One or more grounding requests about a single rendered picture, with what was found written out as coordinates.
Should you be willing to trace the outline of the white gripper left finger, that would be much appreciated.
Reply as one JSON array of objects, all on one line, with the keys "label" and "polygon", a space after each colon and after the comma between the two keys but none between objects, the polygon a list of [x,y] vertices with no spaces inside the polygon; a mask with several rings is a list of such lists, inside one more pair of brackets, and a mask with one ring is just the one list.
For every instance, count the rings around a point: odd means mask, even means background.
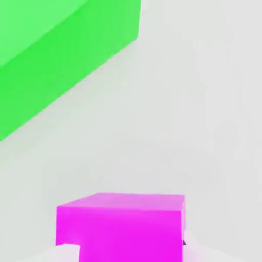
[{"label": "white gripper left finger", "polygon": [[79,251],[79,245],[58,245],[34,257],[34,262],[79,262]]}]

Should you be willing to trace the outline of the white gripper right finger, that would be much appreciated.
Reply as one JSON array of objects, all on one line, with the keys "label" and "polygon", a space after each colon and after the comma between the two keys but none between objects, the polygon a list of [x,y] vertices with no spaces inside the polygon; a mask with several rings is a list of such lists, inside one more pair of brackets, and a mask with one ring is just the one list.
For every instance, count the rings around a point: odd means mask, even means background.
[{"label": "white gripper right finger", "polygon": [[183,244],[183,262],[207,262],[197,238],[190,230],[184,232]]}]

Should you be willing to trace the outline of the small magenta cube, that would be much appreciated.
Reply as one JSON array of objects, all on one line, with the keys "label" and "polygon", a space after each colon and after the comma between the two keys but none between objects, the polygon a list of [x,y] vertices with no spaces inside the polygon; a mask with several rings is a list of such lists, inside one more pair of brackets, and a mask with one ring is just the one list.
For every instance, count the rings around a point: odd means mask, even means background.
[{"label": "small magenta cube", "polygon": [[59,205],[56,244],[79,262],[183,262],[185,197],[96,193]]}]

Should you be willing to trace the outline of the large green box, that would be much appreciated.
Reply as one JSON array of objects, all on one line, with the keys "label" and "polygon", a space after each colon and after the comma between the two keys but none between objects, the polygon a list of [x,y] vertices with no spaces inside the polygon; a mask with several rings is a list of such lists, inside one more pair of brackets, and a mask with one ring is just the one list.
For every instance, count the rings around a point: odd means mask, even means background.
[{"label": "large green box", "polygon": [[137,39],[141,0],[0,0],[0,141]]}]

